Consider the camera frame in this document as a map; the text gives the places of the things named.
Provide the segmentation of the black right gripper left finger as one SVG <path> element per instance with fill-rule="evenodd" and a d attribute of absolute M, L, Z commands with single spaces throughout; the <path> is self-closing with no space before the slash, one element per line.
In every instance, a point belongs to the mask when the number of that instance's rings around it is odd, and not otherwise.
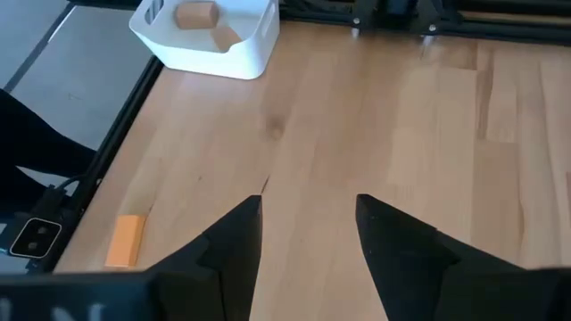
<path fill-rule="evenodd" d="M 156 321 L 249 321 L 261 260 L 262 199 L 251 195 L 153 265 Z"/>

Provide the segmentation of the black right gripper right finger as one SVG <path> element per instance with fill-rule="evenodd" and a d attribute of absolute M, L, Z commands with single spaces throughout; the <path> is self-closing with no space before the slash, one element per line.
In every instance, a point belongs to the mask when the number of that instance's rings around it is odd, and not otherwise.
<path fill-rule="evenodd" d="M 549 274 L 458 241 L 361 193 L 360 246 L 389 321 L 548 321 Z"/>

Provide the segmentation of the orange rectangular block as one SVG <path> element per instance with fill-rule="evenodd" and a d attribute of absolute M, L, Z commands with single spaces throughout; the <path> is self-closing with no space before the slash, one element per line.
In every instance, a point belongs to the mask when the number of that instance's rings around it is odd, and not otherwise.
<path fill-rule="evenodd" d="M 138 215 L 117 217 L 105 260 L 106 267 L 132 268 L 136 265 L 145 221 L 146 217 Z"/>

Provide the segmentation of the pinkish tan block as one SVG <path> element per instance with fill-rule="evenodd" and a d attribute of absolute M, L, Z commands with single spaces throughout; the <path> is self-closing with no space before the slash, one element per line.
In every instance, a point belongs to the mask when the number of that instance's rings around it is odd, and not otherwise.
<path fill-rule="evenodd" d="M 242 38 L 228 25 L 212 29 L 211 37 L 221 53 L 227 52 L 232 45 L 242 42 Z"/>
<path fill-rule="evenodd" d="M 180 29 L 213 29 L 218 24 L 219 7 L 215 2 L 186 2 L 177 6 L 175 22 Z"/>

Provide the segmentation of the white plastic bin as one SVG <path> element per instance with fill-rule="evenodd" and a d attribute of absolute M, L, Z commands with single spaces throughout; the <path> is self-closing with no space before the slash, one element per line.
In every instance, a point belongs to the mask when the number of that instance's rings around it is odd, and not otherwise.
<path fill-rule="evenodd" d="M 219 20 L 242 38 L 221 53 L 212 29 L 180 29 L 175 10 L 186 2 L 215 2 Z M 129 27 L 168 68 L 239 79 L 258 78 L 279 35 L 278 0 L 142 0 Z"/>

